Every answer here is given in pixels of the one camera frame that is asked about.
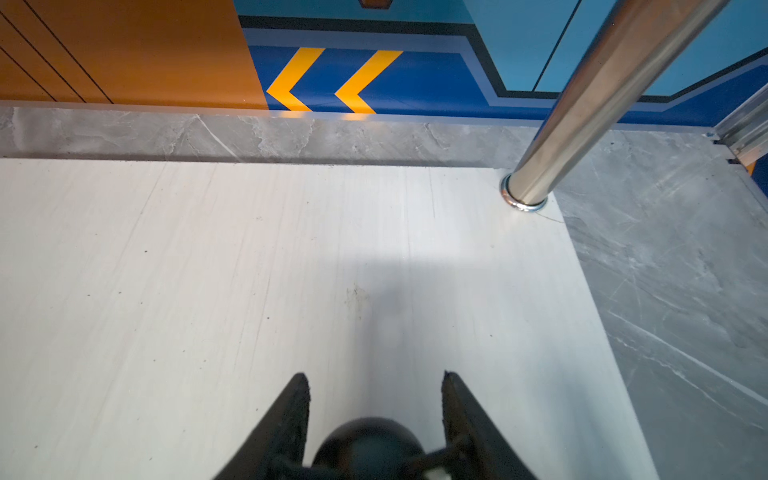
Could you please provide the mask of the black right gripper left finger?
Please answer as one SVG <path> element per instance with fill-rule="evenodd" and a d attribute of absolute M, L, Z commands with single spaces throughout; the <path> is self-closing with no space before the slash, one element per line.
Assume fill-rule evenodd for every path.
<path fill-rule="evenodd" d="M 310 387 L 296 373 L 215 479 L 283 479 L 301 467 L 309 422 Z"/>

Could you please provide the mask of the black purple Kuromi figure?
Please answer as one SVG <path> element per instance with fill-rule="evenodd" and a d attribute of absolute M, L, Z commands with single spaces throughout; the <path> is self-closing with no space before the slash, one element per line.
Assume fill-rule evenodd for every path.
<path fill-rule="evenodd" d="M 353 420 L 334 430 L 313 463 L 303 466 L 284 455 L 270 462 L 273 479 L 448 479 L 473 444 L 466 435 L 426 452 L 403 425 L 381 417 Z"/>

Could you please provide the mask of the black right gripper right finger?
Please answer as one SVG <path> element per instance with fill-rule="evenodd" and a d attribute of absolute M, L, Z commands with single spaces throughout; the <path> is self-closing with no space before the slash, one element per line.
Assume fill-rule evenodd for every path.
<path fill-rule="evenodd" d="M 446 467 L 452 479 L 535 479 L 462 378 L 446 371 L 441 384 L 448 447 L 459 453 Z"/>

